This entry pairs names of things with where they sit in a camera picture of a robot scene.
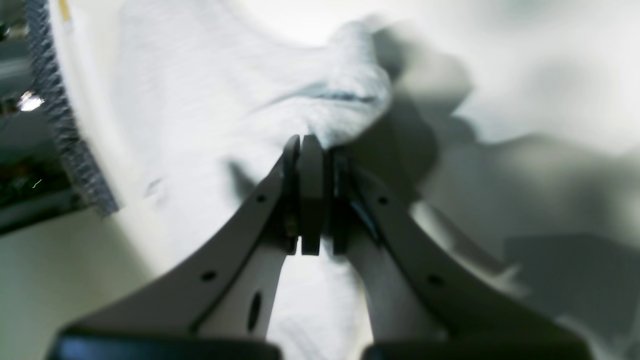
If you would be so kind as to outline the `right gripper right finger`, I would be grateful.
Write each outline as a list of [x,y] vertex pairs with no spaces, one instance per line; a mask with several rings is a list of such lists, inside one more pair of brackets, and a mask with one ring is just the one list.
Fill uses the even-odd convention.
[[466,270],[419,227],[393,192],[317,137],[300,141],[300,238],[323,236],[365,287],[374,338],[364,360],[589,360],[571,330]]

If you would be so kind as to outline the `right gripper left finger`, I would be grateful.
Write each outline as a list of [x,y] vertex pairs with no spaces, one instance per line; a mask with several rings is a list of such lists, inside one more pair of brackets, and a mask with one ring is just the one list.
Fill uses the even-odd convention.
[[266,342],[282,263],[300,224],[298,135],[220,230],[132,294],[58,332],[50,360],[280,360]]

